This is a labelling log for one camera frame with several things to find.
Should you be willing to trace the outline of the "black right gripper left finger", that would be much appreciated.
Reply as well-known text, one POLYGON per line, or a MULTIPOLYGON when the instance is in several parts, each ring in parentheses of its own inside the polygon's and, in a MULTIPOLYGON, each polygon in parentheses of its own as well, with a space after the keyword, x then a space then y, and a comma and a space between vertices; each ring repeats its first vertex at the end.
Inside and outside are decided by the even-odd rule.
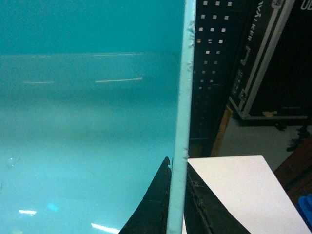
POLYGON ((165 234, 170 197, 170 160, 165 157, 142 201, 120 230, 121 234, 165 234))

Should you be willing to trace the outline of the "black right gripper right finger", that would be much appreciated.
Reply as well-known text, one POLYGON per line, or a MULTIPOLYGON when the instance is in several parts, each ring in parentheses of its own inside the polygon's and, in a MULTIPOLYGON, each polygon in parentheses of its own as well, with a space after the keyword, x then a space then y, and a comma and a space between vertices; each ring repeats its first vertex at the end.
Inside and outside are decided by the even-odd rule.
POLYGON ((189 234, 248 234, 195 169, 187 166, 184 218, 189 234))

